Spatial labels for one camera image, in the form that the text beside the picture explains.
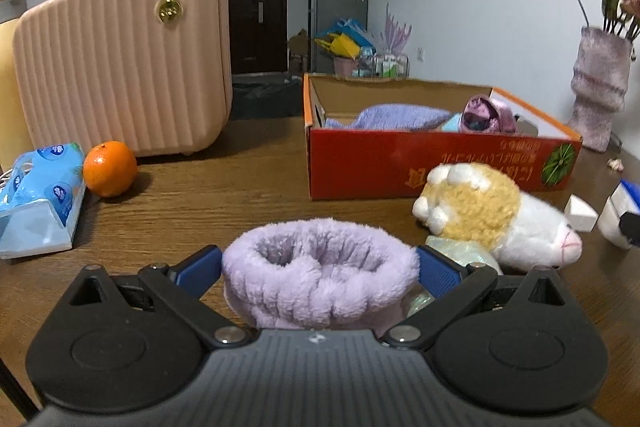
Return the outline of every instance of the pink vase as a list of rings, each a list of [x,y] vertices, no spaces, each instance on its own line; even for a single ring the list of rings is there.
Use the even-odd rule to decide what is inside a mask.
[[[630,67],[631,42],[599,28],[582,28],[571,81],[575,102],[569,127],[582,135],[588,149],[607,150],[613,115],[625,108]]]

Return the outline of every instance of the table surface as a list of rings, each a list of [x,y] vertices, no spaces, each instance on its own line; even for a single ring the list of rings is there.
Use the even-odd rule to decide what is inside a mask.
[[[601,210],[620,179],[607,168],[609,157],[582,151],[567,190],[539,196],[564,208],[574,193]],[[640,162],[625,153],[621,158],[625,177],[640,180]],[[86,264],[102,264],[113,274],[135,273],[152,262],[174,264],[210,243],[226,248],[259,225],[311,217],[382,227],[409,245],[426,237],[412,217],[412,200],[310,201],[303,123],[298,118],[233,121],[203,152],[141,163],[126,197],[111,202],[85,198],[73,250],[15,264],[0,262],[0,356],[32,397],[24,370],[28,346]],[[610,245],[597,229],[582,237],[584,253],[577,264],[562,270],[562,277],[609,348],[609,375],[595,409],[615,426],[637,427],[640,255]],[[234,318],[220,282],[203,300]],[[0,425],[20,422],[0,393]]]

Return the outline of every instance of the stuffed animal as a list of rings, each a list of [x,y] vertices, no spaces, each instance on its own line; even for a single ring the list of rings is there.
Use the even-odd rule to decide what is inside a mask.
[[[582,253],[580,237],[561,212],[487,165],[434,168],[414,203],[414,216],[434,235],[477,241],[501,266],[562,267]]]

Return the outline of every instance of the orange fruit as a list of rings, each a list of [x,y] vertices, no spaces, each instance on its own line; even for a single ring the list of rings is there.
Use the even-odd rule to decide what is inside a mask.
[[[129,189],[138,174],[136,157],[123,142],[95,146],[84,159],[86,187],[101,198],[113,198]]]

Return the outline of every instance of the purple fluffy headband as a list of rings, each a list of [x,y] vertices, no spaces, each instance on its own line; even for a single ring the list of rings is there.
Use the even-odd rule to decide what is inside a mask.
[[[333,219],[250,230],[223,255],[225,299],[258,329],[372,329],[404,319],[415,249],[384,230]]]

